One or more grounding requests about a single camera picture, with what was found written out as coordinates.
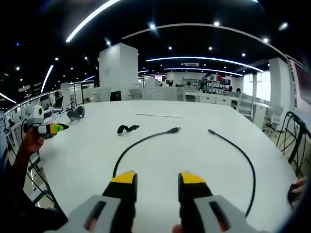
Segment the person's left hand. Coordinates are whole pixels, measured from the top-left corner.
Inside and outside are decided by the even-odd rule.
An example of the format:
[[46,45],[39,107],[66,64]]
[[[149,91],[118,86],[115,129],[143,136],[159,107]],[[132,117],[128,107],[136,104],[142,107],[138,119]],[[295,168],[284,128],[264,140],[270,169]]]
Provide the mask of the person's left hand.
[[26,153],[31,156],[33,153],[38,152],[39,149],[44,144],[44,137],[40,136],[34,131],[33,128],[30,128],[25,134],[23,140],[23,147]]

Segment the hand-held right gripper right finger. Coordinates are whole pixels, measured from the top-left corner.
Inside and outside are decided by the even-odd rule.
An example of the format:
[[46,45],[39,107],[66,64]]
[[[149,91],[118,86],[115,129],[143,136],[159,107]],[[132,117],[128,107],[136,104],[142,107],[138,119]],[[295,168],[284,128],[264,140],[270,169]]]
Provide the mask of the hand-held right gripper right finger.
[[244,213],[220,195],[213,195],[205,180],[190,172],[178,174],[179,215],[184,233],[257,233]]

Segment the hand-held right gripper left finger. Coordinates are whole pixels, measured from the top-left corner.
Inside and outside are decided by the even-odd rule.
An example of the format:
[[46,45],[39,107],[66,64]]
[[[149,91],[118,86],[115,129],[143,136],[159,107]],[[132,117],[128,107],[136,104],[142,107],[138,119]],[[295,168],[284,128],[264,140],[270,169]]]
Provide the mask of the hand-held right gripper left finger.
[[102,195],[76,207],[56,233],[130,233],[136,216],[138,175],[130,170],[114,177]]

